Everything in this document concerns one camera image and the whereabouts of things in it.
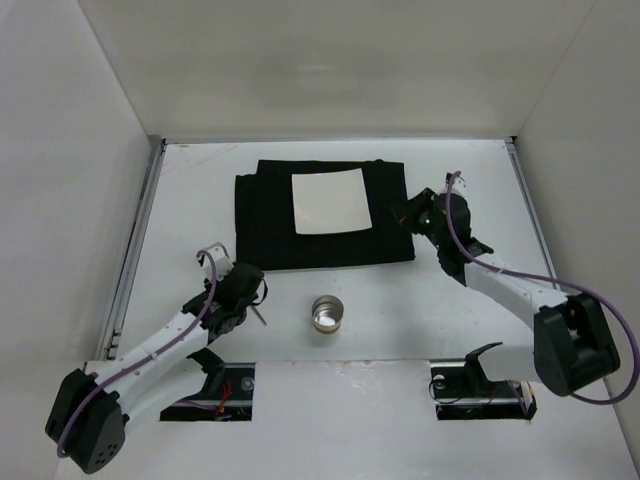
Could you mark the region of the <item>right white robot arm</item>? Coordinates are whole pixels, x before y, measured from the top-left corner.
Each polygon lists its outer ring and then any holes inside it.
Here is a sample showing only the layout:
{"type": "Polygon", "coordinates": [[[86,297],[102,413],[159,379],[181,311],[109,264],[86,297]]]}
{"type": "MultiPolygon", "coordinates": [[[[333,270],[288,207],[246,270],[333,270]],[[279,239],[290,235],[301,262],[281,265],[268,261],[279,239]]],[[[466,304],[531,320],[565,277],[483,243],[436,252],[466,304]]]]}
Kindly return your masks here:
{"type": "Polygon", "coordinates": [[[429,188],[392,207],[399,225],[426,237],[442,270],[508,310],[533,332],[534,379],[566,397],[616,372],[620,357],[601,303],[511,276],[494,249],[472,235],[466,199],[429,188]]]}

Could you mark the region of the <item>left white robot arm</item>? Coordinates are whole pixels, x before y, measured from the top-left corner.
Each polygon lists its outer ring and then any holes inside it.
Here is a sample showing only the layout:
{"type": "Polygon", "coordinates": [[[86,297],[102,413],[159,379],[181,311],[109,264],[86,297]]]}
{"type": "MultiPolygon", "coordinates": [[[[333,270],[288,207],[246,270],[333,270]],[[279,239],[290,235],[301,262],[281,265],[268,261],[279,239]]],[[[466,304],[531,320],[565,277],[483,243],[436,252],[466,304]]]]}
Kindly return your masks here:
{"type": "Polygon", "coordinates": [[[65,376],[45,425],[57,454],[84,474],[103,469],[146,420],[244,418],[253,375],[230,373],[210,348],[246,319],[268,288],[263,272],[236,263],[149,339],[94,371],[65,376]]]}

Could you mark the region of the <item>left aluminium table rail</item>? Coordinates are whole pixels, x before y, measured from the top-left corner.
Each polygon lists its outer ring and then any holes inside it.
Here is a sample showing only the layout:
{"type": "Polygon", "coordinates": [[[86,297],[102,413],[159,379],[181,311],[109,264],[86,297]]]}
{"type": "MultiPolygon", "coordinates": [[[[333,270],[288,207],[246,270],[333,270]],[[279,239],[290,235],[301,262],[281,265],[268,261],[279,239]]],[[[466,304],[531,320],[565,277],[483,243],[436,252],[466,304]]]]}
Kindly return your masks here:
{"type": "Polygon", "coordinates": [[[115,357],[122,335],[126,312],[131,298],[142,246],[146,235],[164,153],[166,139],[158,135],[148,136],[150,155],[136,205],[125,256],[119,270],[116,289],[108,304],[95,358],[111,360],[115,357]]]}

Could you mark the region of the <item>black cloth placemat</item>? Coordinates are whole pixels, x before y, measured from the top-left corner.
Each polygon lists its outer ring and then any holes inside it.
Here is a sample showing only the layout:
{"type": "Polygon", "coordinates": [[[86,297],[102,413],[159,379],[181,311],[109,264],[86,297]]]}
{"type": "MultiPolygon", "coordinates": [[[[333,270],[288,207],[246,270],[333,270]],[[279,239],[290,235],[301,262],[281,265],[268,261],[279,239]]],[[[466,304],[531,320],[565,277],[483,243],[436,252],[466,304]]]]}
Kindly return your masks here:
{"type": "Polygon", "coordinates": [[[235,178],[236,257],[263,271],[341,268],[412,261],[412,235],[392,214],[407,200],[402,163],[260,160],[235,178]],[[364,231],[327,235],[295,232],[291,177],[360,168],[372,220],[364,231]]]}

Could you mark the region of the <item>steel cup with brown band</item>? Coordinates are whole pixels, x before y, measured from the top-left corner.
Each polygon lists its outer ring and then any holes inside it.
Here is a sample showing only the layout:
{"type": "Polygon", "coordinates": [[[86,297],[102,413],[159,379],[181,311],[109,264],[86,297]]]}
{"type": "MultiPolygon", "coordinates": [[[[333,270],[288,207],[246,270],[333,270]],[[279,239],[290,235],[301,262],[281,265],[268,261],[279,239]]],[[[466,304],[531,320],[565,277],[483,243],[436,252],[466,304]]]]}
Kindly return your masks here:
{"type": "Polygon", "coordinates": [[[312,325],[316,331],[330,335],[337,332],[344,316],[342,301],[333,295],[318,297],[311,307],[312,325]]]}

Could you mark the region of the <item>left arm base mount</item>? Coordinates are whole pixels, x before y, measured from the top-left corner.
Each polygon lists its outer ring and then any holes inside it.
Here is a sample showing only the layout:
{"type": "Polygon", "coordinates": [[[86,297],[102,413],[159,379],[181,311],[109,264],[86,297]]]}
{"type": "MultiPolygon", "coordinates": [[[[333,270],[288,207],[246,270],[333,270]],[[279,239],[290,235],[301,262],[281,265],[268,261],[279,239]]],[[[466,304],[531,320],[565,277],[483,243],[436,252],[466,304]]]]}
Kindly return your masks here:
{"type": "Polygon", "coordinates": [[[199,391],[160,413],[161,422],[247,422],[252,420],[255,363],[227,363],[209,349],[189,356],[206,375],[199,391]]]}

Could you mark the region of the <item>right aluminium table rail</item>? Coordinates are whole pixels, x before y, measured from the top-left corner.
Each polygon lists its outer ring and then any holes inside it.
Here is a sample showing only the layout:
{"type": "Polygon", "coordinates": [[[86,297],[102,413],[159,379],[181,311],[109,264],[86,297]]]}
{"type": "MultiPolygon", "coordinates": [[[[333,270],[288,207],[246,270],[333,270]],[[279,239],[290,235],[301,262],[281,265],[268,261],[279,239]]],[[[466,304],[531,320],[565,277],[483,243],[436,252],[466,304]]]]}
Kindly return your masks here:
{"type": "Polygon", "coordinates": [[[526,204],[526,208],[528,211],[528,215],[530,218],[530,221],[532,223],[533,226],[533,230],[536,236],[536,241],[538,244],[538,247],[541,251],[542,257],[544,259],[544,272],[547,276],[549,277],[553,277],[553,278],[558,278],[558,274],[556,272],[555,269],[555,265],[553,263],[553,260],[551,258],[551,254],[550,254],[550,250],[548,248],[547,242],[546,242],[546,238],[544,236],[544,233],[542,231],[541,228],[541,223],[539,221],[539,217],[538,214],[536,212],[535,209],[535,205],[533,202],[533,199],[531,197],[531,193],[530,193],[530,189],[528,187],[527,181],[525,179],[525,175],[524,175],[524,171],[522,169],[522,165],[520,162],[520,158],[518,155],[518,150],[517,150],[517,145],[516,145],[516,137],[507,137],[504,140],[505,146],[506,146],[506,150],[507,153],[510,157],[510,161],[511,161],[511,165],[513,167],[516,179],[518,181],[519,184],[519,188],[521,191],[521,194],[524,198],[525,204],[526,204]]]}

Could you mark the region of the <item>square white plate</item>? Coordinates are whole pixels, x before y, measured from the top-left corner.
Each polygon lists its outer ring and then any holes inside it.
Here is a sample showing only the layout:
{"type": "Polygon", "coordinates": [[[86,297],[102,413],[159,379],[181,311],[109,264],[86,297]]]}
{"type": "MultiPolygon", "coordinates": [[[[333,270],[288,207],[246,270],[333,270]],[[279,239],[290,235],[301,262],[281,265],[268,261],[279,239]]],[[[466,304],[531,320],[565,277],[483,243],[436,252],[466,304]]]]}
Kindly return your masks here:
{"type": "Polygon", "coordinates": [[[294,174],[291,183],[297,234],[342,234],[372,228],[361,168],[294,174]]]}

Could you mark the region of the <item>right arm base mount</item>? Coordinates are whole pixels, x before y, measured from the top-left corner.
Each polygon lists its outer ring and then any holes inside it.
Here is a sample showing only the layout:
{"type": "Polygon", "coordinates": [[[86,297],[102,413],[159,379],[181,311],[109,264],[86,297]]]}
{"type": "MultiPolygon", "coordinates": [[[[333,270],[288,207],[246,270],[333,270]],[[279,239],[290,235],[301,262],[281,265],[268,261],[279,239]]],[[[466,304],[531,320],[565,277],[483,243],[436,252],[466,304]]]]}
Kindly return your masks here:
{"type": "Polygon", "coordinates": [[[481,356],[501,346],[489,343],[462,359],[430,363],[428,391],[439,421],[533,419],[537,403],[530,384],[490,380],[481,366],[481,356]]]}

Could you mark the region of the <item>silver knife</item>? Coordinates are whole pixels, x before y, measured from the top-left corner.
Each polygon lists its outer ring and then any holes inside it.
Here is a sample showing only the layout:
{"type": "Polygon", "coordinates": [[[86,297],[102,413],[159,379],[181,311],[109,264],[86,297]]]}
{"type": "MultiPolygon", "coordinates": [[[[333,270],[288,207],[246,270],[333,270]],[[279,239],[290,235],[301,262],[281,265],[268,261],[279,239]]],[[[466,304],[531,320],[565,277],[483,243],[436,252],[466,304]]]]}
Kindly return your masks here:
{"type": "Polygon", "coordinates": [[[263,317],[263,315],[259,312],[258,308],[255,306],[252,306],[252,311],[254,312],[254,314],[256,315],[256,317],[260,320],[260,322],[262,323],[263,326],[267,327],[267,321],[265,320],[265,318],[263,317]]]}

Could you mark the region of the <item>aluminium table rail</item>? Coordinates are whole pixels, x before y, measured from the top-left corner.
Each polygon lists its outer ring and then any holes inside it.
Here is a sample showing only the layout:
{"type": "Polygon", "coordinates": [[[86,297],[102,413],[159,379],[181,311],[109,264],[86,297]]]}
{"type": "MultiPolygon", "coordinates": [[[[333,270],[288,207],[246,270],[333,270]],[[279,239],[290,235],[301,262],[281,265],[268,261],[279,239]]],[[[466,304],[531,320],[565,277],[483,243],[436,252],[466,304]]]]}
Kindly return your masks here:
{"type": "Polygon", "coordinates": [[[533,199],[531,197],[531,193],[530,193],[530,189],[528,187],[527,181],[525,179],[525,175],[524,175],[524,171],[522,169],[522,165],[520,162],[520,158],[518,155],[518,150],[517,150],[517,145],[516,145],[516,137],[507,137],[504,140],[505,146],[506,146],[506,150],[507,153],[510,157],[510,161],[511,161],[511,165],[513,167],[516,179],[518,181],[519,184],[519,188],[521,191],[521,194],[524,198],[525,204],[526,204],[526,208],[528,211],[528,215],[530,218],[530,221],[532,223],[533,226],[533,230],[536,236],[536,241],[538,244],[538,247],[541,251],[542,257],[544,259],[544,272],[547,276],[549,277],[553,277],[553,278],[558,278],[558,274],[556,272],[555,269],[555,265],[553,263],[553,260],[551,258],[551,254],[550,254],[550,250],[548,248],[547,242],[546,242],[546,238],[544,236],[544,233],[542,231],[541,228],[541,223],[539,221],[539,217],[538,214],[536,212],[535,209],[535,205],[533,202],[533,199]]]}
{"type": "Polygon", "coordinates": [[[122,335],[126,312],[131,298],[142,246],[146,235],[164,153],[166,139],[158,135],[148,136],[150,155],[136,205],[125,256],[119,270],[116,289],[108,304],[95,358],[111,360],[115,357],[122,335]]]}

